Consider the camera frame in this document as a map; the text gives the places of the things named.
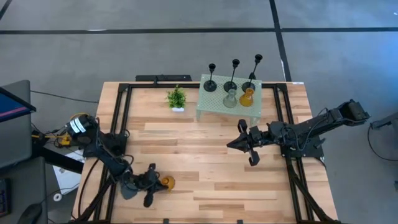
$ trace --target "wooden tabletop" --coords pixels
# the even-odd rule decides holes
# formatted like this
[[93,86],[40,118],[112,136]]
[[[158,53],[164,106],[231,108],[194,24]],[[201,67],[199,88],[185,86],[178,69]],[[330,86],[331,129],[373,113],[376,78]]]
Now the wooden tabletop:
[[[111,126],[118,85],[106,82],[103,86],[96,115],[104,133]],[[287,83],[287,86],[295,123],[311,118],[304,85]],[[165,175],[175,178],[175,188],[171,193],[156,193],[152,206],[144,208],[144,192],[124,200],[118,186],[112,222],[162,223],[163,218],[169,218],[171,223],[236,223],[238,219],[246,223],[295,223],[286,164],[279,146],[257,148],[261,161],[251,167],[248,154],[226,147],[239,136],[237,123],[242,117],[202,112],[197,122],[198,89],[184,89],[187,105],[183,113],[168,108],[167,90],[133,89],[127,120],[131,136],[126,154],[135,158],[132,165],[135,174],[145,172],[154,162],[160,178]],[[282,93],[280,98],[287,121]],[[265,131],[266,123],[277,120],[272,90],[262,90],[262,114],[258,126]],[[94,161],[86,161],[80,186]],[[337,218],[325,168],[311,158],[304,158],[303,163],[310,193],[326,214]],[[99,162],[87,182],[82,210],[98,191],[102,167]],[[306,218],[303,198],[299,195],[302,216]],[[73,209],[76,217],[78,196]],[[101,218],[107,201],[108,194],[104,197]]]

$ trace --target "gray floor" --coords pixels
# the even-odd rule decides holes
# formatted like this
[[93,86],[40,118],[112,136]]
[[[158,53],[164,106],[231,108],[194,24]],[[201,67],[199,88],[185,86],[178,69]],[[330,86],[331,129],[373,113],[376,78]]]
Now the gray floor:
[[[282,27],[398,26],[398,2],[360,0],[276,0]],[[180,27],[273,27],[268,1],[261,0],[13,0],[2,30],[132,29]],[[283,34],[293,81],[305,82],[313,113],[350,98],[371,120],[398,111],[398,34]],[[32,89],[97,100],[105,81],[132,81],[136,75],[190,74],[198,80],[207,65],[229,75],[241,61],[246,77],[253,55],[263,54],[257,77],[283,81],[274,33],[0,35],[2,85],[28,79]],[[96,105],[32,94],[33,122],[42,130],[63,125],[71,114],[95,114]],[[398,162],[377,158],[368,146],[367,126],[339,128],[324,145],[339,218],[348,223],[394,223],[398,218]],[[398,158],[390,127],[371,133],[374,148]],[[48,191],[57,189],[48,169]],[[50,202],[49,217],[69,219],[74,193]]]

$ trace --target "clear glass bottle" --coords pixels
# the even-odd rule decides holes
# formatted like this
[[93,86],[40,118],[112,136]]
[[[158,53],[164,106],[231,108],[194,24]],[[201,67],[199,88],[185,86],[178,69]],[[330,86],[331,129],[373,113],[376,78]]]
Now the clear glass bottle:
[[242,106],[251,106],[253,104],[253,93],[254,90],[252,88],[246,89],[246,92],[239,99]]
[[236,90],[230,89],[228,91],[228,95],[223,99],[224,106],[228,108],[234,108],[238,103],[238,100],[236,99],[235,96],[236,96]]

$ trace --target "computer monitor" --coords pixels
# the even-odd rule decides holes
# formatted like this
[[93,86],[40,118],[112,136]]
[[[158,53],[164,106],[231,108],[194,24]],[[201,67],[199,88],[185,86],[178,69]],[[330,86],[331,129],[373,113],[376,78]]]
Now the computer monitor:
[[0,87],[0,122],[36,112],[36,108]]

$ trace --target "green table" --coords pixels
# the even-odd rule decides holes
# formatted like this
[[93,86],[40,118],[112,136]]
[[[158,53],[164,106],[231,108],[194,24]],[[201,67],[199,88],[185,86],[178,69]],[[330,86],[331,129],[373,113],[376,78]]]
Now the green table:
[[[224,91],[224,83],[231,81],[231,77],[224,77],[219,75],[213,75],[212,80],[217,83],[217,89],[213,92],[207,92],[203,88],[203,84],[210,80],[210,75],[203,74],[200,79],[200,89],[199,89],[199,99],[197,105],[197,120],[200,120],[200,115],[202,111],[230,114],[237,116],[249,116],[251,126],[256,125],[256,123],[261,118],[261,108],[262,108],[262,96],[261,96],[261,81],[253,80],[252,83],[255,84],[256,90],[253,94],[253,105],[252,106],[242,106],[239,102],[234,108],[227,108],[223,104],[223,99],[228,94]],[[236,99],[243,95],[242,84],[245,82],[250,82],[246,78],[234,78],[233,80],[237,86],[236,89]]]

